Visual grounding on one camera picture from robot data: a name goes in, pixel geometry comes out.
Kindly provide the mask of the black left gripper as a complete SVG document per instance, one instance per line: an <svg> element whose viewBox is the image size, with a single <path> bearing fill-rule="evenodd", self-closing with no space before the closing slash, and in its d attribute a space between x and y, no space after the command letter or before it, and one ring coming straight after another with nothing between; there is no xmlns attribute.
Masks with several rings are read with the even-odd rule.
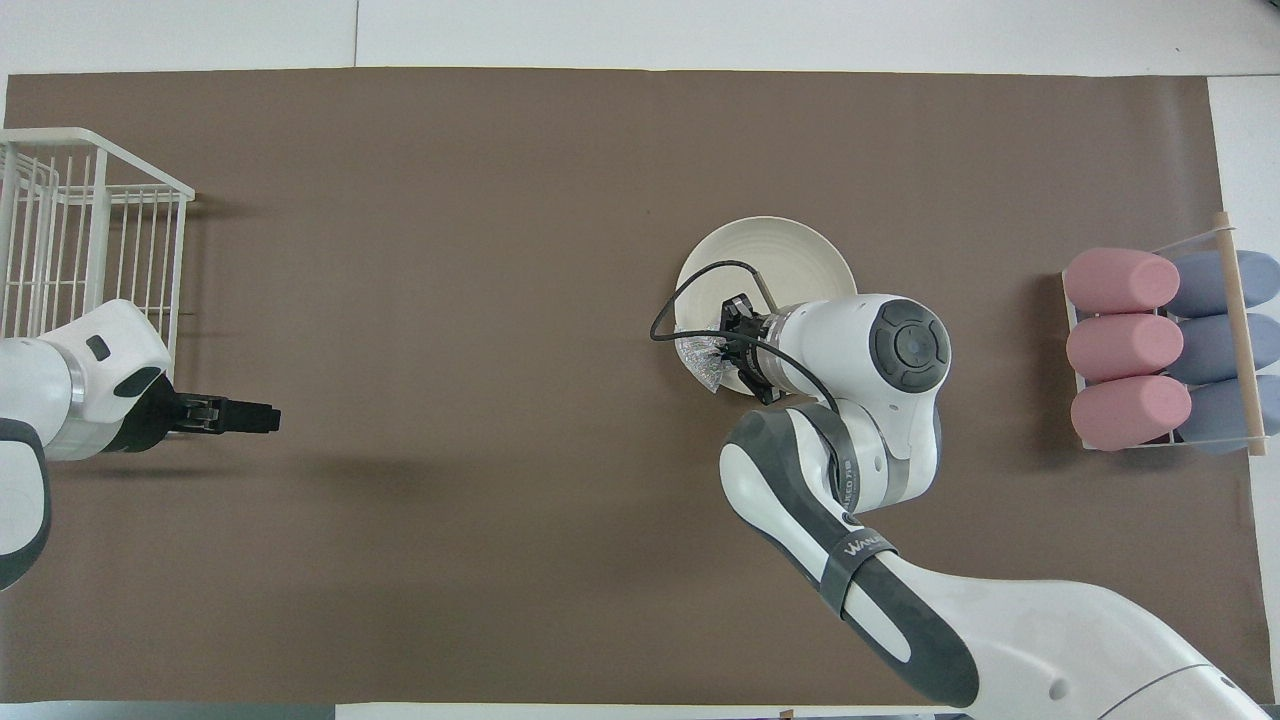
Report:
<svg viewBox="0 0 1280 720"><path fill-rule="evenodd" d="M216 395L179 393L161 374L138 398L118 429L118 451L140 454L170 433L266 434L280 429L282 411Z"/></svg>

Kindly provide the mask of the cream round plate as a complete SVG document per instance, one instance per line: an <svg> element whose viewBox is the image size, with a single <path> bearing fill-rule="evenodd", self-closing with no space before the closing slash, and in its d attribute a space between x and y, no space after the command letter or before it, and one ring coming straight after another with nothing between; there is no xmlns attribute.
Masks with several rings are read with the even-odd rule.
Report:
<svg viewBox="0 0 1280 720"><path fill-rule="evenodd" d="M756 313L771 319L767 343L783 359L768 372L786 391L809 398L801 414L819 425L867 419L863 400L896 397L895 360L884 324L896 299L859 293L844 258L808 225L776 217L728 223L691 252L667 304L675 323L663 340L675 345L676 328L716 331L724 300L745 293ZM716 331L721 337L728 333Z"/></svg>

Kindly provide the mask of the white cup rack wooden bar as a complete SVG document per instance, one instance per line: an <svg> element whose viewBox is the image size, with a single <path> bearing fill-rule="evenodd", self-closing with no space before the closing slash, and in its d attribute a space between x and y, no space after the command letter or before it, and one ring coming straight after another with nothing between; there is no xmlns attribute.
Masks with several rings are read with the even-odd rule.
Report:
<svg viewBox="0 0 1280 720"><path fill-rule="evenodd" d="M1188 240L1183 240L1183 241L1179 241L1176 243L1170 243L1170 245L1167 245L1165 247L1161 247L1161 249L1156 249L1156 250L1139 250L1139 251L1153 252L1156 255L1166 258L1171 263L1176 258L1184 256L1184 255L1190 254L1190 252L1217 251L1220 254L1221 264L1222 264L1222 270L1224 270L1224 274L1225 274L1225 288L1226 288L1226 295L1228 295L1228 313L1226 313L1226 315L1229 315L1230 320L1231 320L1231 333L1234 336L1235 354L1236 354L1236 372L1238 372L1238 377L1233 378L1233 379L1239 379L1240 380L1243 405L1244 405L1244 410L1245 410L1245 425L1247 425L1247 434L1248 434L1248 437L1247 437L1248 445L1243 450L1247 451L1251 455L1263 455L1263 454L1266 454L1268 438L1272 437L1272 436L1266 436L1265 434L1263 414L1262 414L1262 407L1261 407L1261 401L1260 401L1260 391L1258 391L1258 386L1257 386L1257 380L1256 380L1256 377L1258 374L1266 374L1266 373L1265 373L1265 368L1256 370L1254 366L1253 366L1253 355L1252 355L1252 347L1251 347L1251 333L1249 333L1249 328L1248 328L1248 320L1247 320L1247 314L1248 313L1260 313L1260 311L1258 311L1258 306L1257 307L1245 307L1244 306L1242 278L1240 278L1239 265L1238 265L1238 261L1236 261L1236 251L1242 251L1242 250L1239 250L1239 247L1236 246L1236 243L1235 243L1235 241L1233 238L1233 225L1230 224L1229 219L1225 215L1219 215L1216 218L1215 223L1213 223L1213 227L1210 231L1206 231L1204 233L1193 236L1193 237L1190 237ZM1069 334L1070 331L1074 329L1079 322L1083 322L1083 320L1093 318L1093 316L1102 316L1103 314L1083 313L1083 311L1078 310L1074 304L1071 304L1071 301L1066 297L1065 290L1064 290L1065 269L1062 270L1062 274L1061 274L1061 282L1062 282L1062 293L1064 293L1065 307L1066 307L1066 314L1068 314L1068 329L1069 329L1068 334ZM1179 323L1184 322L1185 319L1194 319L1194 318L1179 318L1179 316L1174 316L1171 313L1169 313L1169 310L1166 309L1166 305L1156 307L1156 309L1152 309L1152 310L1148 310L1148 311L1144 311L1144 313L1121 313L1121 314L1146 314L1146 313L1149 313L1149 314L1156 314L1156 315L1160 315L1160 316L1165 316L1169 320L1174 322L1175 324L1179 324ZM1151 374L1151 375L1165 375L1165 377L1172 378L1172 377L1167 375L1165 370L1166 370L1166 368L1162 369L1161 372L1157 372L1157 373ZM1080 377L1074 369L1073 369L1073 372L1074 372L1075 387L1076 387L1075 397L1084 388L1092 387L1092 386L1097 386L1097 384L1102 383L1102 382L1100 382L1100 383L1091 383L1091 382L1085 380L1083 377ZM1189 391L1189 393L1193 389L1201 387L1201 386L1188 386L1188 384L1184 384L1184 386L1187 387L1187 389ZM1082 441L1080 437L1079 437L1079 439L1080 439L1082 446L1084 448L1093 450L1093 451L1100 451L1100 450L1092 448L1089 445L1085 445ZM1161 437L1158 437L1156 439L1152 439L1152 441L1148 441L1148 442L1146 442L1143 445L1133 446L1133 447L1129 447L1129 448L1155 448L1155 447L1176 447L1176 446L1184 446L1184 447L1196 448L1193 446L1193 443L1185 442L1185 441L1183 441L1183 439L1179 438L1179 436L1178 436L1178 428L1175 428L1174 430L1171 430L1166 436L1161 436Z"/></svg>

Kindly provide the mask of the silver mesh sponge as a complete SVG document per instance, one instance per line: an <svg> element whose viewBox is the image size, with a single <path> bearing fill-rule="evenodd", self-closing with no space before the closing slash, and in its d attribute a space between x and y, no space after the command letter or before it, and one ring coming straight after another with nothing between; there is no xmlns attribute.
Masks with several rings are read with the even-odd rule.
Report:
<svg viewBox="0 0 1280 720"><path fill-rule="evenodd" d="M737 368L730 359L730 340L716 331L676 328L676 352L690 374L708 391L716 393L728 380L737 379Z"/></svg>

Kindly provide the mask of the pink plastic cup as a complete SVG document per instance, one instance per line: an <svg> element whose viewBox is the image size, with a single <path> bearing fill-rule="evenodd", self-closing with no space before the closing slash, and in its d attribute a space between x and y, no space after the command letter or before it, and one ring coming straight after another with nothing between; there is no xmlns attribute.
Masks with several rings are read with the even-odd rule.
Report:
<svg viewBox="0 0 1280 720"><path fill-rule="evenodd" d="M1079 322L1066 342L1071 368L1100 383L1149 375L1175 363L1184 350L1178 324L1156 314L1114 314Z"/></svg>
<svg viewBox="0 0 1280 720"><path fill-rule="evenodd" d="M1190 393L1165 375L1135 375L1084 388L1071 424L1085 445L1117 451L1166 436L1190 415Z"/></svg>
<svg viewBox="0 0 1280 720"><path fill-rule="evenodd" d="M1170 302L1180 273L1166 258L1133 249L1089 249L1065 269L1064 290L1089 314L1144 313Z"/></svg>

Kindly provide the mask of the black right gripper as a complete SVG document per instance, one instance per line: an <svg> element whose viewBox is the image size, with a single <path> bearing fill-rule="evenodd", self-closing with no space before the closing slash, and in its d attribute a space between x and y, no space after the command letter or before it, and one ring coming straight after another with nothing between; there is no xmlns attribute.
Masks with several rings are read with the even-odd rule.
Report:
<svg viewBox="0 0 1280 720"><path fill-rule="evenodd" d="M756 313L745 293L722 302L714 329L732 336L719 338L724 341L719 354L726 365L726 378L735 378L745 393L763 405L774 404L786 396L786 391L768 374L777 374L785 368L785 360L776 352L776 347L765 342L771 319Z"/></svg>

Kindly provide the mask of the blue plastic cup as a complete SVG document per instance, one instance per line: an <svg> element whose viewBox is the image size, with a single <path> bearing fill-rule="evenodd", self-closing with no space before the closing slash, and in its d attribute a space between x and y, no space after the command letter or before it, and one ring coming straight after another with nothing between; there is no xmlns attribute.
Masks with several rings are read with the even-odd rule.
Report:
<svg viewBox="0 0 1280 720"><path fill-rule="evenodd" d="M1280 261L1266 252L1236 251L1245 307L1257 307L1280 293ZM1179 318L1202 318L1228 313L1228 295L1217 251L1190 252L1172 261L1180 275L1179 290L1166 305Z"/></svg>
<svg viewBox="0 0 1280 720"><path fill-rule="evenodd" d="M1280 322L1260 313L1248 313L1247 320L1254 369L1280 361ZM1183 351L1166 368L1167 375L1188 386L1204 386L1238 377L1229 315L1185 319L1178 327L1184 340Z"/></svg>
<svg viewBox="0 0 1280 720"><path fill-rule="evenodd" d="M1280 375L1256 377L1266 436L1280 433ZM1189 418L1178 436L1206 454L1221 455L1245 448L1248 434L1239 379L1220 380L1190 392Z"/></svg>

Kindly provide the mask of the brown table mat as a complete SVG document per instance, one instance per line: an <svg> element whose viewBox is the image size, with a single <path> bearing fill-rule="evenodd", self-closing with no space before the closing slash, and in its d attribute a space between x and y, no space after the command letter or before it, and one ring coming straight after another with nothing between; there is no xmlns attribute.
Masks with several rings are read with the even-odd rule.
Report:
<svg viewBox="0 0 1280 720"><path fill-rule="evenodd" d="M648 328L727 222L824 234L954 342L924 568L1094 583L1272 698L1242 452L1084 451L1059 273L1221 208L1202 79L343 69L26 76L195 187L177 384L270 436L55 464L0 702L915 705L741 523L753 401Z"/></svg>

